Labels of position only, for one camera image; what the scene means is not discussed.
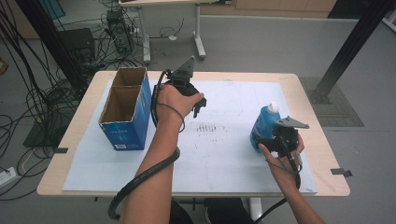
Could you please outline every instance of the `background table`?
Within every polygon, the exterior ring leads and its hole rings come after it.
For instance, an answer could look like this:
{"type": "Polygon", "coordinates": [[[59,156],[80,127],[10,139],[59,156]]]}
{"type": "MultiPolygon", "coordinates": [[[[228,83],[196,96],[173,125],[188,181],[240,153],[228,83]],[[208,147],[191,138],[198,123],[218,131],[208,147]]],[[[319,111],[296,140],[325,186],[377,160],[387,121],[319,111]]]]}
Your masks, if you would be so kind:
{"type": "MultiPolygon", "coordinates": [[[[158,79],[161,72],[148,72],[151,79],[158,79]]],[[[78,143],[85,133],[93,110],[101,98],[107,82],[114,78],[115,71],[98,72],[88,88],[79,108],[67,129],[59,147],[67,147],[65,154],[55,154],[44,174],[37,192],[41,195],[81,195],[81,196],[113,196],[114,192],[62,191],[64,181],[70,169],[78,143]]],[[[339,168],[329,143],[322,131],[315,113],[306,98],[303,87],[293,74],[265,73],[206,73],[195,72],[194,80],[239,80],[280,83],[290,112],[297,120],[310,125],[308,130],[300,130],[304,138],[305,153],[309,160],[312,174],[318,187],[317,196],[347,196],[349,187],[342,175],[333,175],[331,169],[339,168]]]]}
{"type": "Polygon", "coordinates": [[[195,5],[195,31],[193,32],[193,37],[195,41],[195,45],[198,49],[198,55],[201,59],[206,56],[204,45],[202,44],[201,36],[200,36],[200,15],[201,15],[201,3],[212,3],[217,2],[218,0],[136,0],[131,2],[122,3],[119,1],[121,7],[135,7],[137,9],[137,13],[139,15],[140,20],[140,29],[142,30],[143,36],[143,58],[145,63],[150,63],[150,47],[149,47],[149,35],[146,32],[146,24],[145,24],[145,13],[144,7],[152,7],[152,6],[163,6],[163,5],[180,5],[180,4],[194,4],[195,5]]]}

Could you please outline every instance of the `open cardboard box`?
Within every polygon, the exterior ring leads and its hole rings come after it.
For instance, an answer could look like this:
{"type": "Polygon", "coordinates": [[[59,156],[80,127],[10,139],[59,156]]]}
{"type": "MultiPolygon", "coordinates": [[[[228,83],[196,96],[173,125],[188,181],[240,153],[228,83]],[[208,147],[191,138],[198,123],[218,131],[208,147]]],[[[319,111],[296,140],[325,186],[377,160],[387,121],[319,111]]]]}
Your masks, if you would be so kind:
{"type": "Polygon", "coordinates": [[[151,90],[144,67],[120,68],[107,96],[99,126],[116,150],[143,150],[151,90]]]}

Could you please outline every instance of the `forearm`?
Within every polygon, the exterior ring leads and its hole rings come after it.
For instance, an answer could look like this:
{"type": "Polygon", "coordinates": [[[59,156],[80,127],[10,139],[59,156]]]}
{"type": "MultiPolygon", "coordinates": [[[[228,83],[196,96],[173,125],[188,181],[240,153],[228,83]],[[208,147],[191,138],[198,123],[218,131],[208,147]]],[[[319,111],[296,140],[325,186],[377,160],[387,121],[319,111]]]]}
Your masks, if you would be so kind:
{"type": "MultiPolygon", "coordinates": [[[[145,159],[136,175],[169,158],[176,150],[178,128],[173,119],[159,122],[145,159]]],[[[173,164],[132,191],[123,207],[121,223],[168,223],[172,197],[173,164]]]]}
{"type": "Polygon", "coordinates": [[[297,188],[282,189],[298,223],[325,223],[297,188]]]}

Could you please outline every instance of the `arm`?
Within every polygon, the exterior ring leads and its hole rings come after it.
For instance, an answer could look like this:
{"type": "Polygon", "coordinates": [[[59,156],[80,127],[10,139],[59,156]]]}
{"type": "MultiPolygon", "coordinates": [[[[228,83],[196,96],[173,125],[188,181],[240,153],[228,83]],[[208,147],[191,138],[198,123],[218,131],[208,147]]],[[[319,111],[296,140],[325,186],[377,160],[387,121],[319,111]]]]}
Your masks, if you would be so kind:
{"type": "MultiPolygon", "coordinates": [[[[304,142],[300,135],[298,135],[299,145],[296,150],[302,152],[304,150],[304,142]]],[[[291,171],[291,166],[286,157],[277,159],[271,154],[267,147],[263,144],[259,144],[259,148],[262,150],[265,159],[268,161],[271,169],[271,173],[274,176],[276,183],[279,185],[285,198],[293,211],[294,216],[298,223],[324,223],[318,213],[311,207],[311,205],[305,200],[303,195],[296,187],[294,175],[285,171],[282,166],[285,165],[286,169],[291,171]]]]}
{"type": "MultiPolygon", "coordinates": [[[[170,105],[184,118],[204,95],[181,95],[173,86],[160,87],[158,103],[170,105]]],[[[182,124],[180,115],[165,105],[157,105],[158,124],[136,175],[169,158],[176,150],[178,131],[182,124]]],[[[125,200],[120,223],[169,223],[172,199],[173,164],[143,182],[125,200]]]]}

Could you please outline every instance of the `gray floor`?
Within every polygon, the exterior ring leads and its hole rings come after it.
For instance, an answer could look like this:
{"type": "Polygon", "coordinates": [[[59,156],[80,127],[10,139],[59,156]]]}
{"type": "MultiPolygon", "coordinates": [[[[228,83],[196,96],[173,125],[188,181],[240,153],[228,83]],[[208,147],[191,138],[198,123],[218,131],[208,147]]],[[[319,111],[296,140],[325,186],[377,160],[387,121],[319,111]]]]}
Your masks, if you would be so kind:
{"type": "MultiPolygon", "coordinates": [[[[206,58],[196,61],[195,71],[294,73],[299,77],[322,77],[356,21],[271,18],[202,17],[206,58]]],[[[151,41],[150,70],[175,69],[189,56],[197,56],[189,22],[179,39],[151,41]]],[[[39,43],[31,41],[39,51],[39,43]]],[[[11,62],[5,46],[1,56],[11,62]]],[[[364,123],[362,128],[324,128],[341,167],[350,170],[351,194],[340,198],[309,198],[328,223],[393,223],[396,173],[396,34],[380,24],[345,71],[338,85],[364,123]]],[[[39,82],[45,78],[36,74],[39,82]]],[[[0,76],[0,114],[17,118],[26,108],[26,90],[11,64],[0,76]]],[[[14,133],[1,166],[15,166],[27,149],[21,144],[32,125],[25,120],[14,133]]],[[[34,189],[40,180],[29,178],[2,198],[34,189]]],[[[267,208],[278,199],[262,199],[267,208]]],[[[0,202],[1,223],[114,223],[106,216],[110,199],[42,197],[0,202]]],[[[196,223],[205,223],[203,207],[186,208],[196,223]]],[[[265,223],[293,223],[290,208],[276,209],[265,223]]]]}

